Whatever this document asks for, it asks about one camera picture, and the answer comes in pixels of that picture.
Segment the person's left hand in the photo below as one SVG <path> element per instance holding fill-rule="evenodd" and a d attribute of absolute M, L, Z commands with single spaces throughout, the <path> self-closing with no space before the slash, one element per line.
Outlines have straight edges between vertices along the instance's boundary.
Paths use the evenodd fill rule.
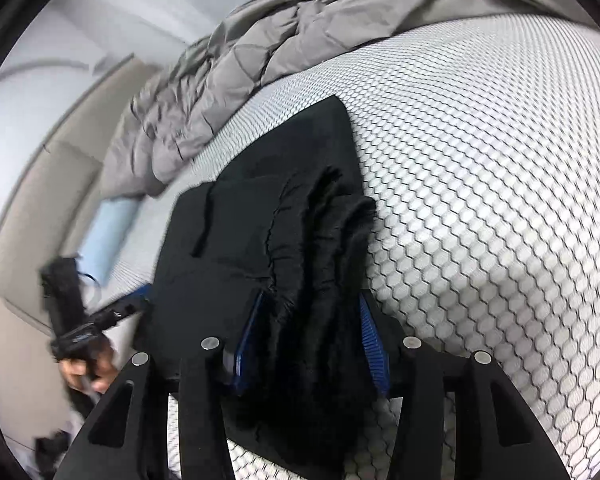
<path fill-rule="evenodd" d="M 114 349 L 104 339 L 92 358 L 61 360 L 59 370 L 70 388 L 82 393 L 104 394 L 118 376 Z"/>

